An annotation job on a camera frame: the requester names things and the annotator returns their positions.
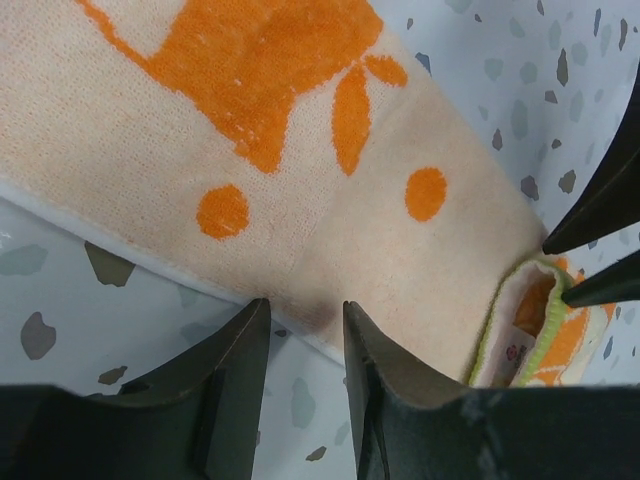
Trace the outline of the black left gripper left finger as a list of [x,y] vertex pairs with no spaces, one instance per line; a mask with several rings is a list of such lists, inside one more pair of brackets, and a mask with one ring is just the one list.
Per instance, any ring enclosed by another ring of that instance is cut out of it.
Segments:
[[250,478],[270,335],[257,299],[115,395],[2,386],[2,478]]

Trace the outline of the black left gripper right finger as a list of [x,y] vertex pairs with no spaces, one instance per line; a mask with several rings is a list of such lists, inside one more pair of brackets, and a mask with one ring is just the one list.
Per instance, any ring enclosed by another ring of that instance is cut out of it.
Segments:
[[474,389],[343,306],[346,385],[361,479],[635,479],[639,391]]

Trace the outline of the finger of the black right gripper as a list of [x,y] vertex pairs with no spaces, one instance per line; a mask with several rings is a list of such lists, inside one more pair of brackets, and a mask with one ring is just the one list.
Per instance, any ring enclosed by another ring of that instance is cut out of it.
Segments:
[[574,206],[542,244],[561,254],[639,221],[639,85],[602,161]]
[[569,306],[586,307],[639,300],[639,260],[622,259],[562,294]]

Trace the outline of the orange patterned towel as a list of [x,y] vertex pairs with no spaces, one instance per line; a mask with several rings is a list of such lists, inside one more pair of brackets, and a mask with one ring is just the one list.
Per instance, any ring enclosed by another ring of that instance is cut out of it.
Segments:
[[473,387],[577,384],[613,309],[365,1],[5,1],[1,194],[148,269],[342,305]]

